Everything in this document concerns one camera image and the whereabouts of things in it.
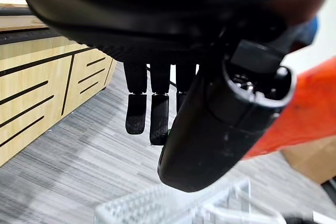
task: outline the gray carpet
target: gray carpet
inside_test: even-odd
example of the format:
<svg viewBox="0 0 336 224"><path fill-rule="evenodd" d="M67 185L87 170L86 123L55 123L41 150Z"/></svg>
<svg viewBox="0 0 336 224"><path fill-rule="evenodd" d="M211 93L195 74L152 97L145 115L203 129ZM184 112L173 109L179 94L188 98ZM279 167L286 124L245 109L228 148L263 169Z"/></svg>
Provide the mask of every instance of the gray carpet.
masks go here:
<svg viewBox="0 0 336 224"><path fill-rule="evenodd" d="M171 87L171 98L175 97ZM124 129L128 91L122 64L111 84L0 168L0 223L93 223L96 205L160 183L161 148ZM171 99L170 124L176 104ZM281 212L336 218L319 185L275 153L240 162L223 179L250 177L252 196Z"/></svg>

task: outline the red object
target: red object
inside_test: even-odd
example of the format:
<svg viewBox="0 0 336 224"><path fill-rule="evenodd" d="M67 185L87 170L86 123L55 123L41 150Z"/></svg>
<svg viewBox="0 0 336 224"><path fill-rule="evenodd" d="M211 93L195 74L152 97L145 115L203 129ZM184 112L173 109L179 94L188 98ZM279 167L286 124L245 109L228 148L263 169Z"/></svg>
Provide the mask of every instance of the red object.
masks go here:
<svg viewBox="0 0 336 224"><path fill-rule="evenodd" d="M292 102L244 158L336 135L336 57L299 75Z"/></svg>

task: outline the light wood cabinet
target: light wood cabinet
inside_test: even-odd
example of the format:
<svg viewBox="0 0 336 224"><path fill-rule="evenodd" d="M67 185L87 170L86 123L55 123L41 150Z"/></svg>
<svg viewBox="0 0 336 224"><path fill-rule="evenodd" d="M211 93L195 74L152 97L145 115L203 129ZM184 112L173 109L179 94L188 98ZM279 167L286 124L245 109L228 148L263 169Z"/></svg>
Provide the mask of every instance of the light wood cabinet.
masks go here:
<svg viewBox="0 0 336 224"><path fill-rule="evenodd" d="M0 46L0 166L109 84L116 61L64 37Z"/></svg>

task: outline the robotic hand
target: robotic hand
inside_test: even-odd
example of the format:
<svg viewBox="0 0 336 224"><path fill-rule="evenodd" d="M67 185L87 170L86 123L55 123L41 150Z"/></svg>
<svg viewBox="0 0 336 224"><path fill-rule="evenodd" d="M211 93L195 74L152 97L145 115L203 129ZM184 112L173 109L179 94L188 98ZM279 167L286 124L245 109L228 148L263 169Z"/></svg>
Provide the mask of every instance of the robotic hand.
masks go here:
<svg viewBox="0 0 336 224"><path fill-rule="evenodd" d="M144 130L151 65L159 177L183 191L223 176L281 115L296 87L281 61L312 42L323 1L27 0L51 28L124 63L130 134ZM170 65L178 115L168 134Z"/></svg>

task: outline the black plastic housing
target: black plastic housing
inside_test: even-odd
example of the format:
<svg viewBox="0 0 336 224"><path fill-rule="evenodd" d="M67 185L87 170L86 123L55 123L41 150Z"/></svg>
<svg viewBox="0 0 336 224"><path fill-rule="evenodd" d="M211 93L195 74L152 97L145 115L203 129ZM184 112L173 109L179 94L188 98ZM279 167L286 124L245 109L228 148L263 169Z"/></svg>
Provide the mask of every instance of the black plastic housing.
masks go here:
<svg viewBox="0 0 336 224"><path fill-rule="evenodd" d="M222 72L194 80L169 133L159 161L159 177L169 186L193 192L228 172L269 129L293 97L296 76L287 76L277 100L249 92Z"/></svg>

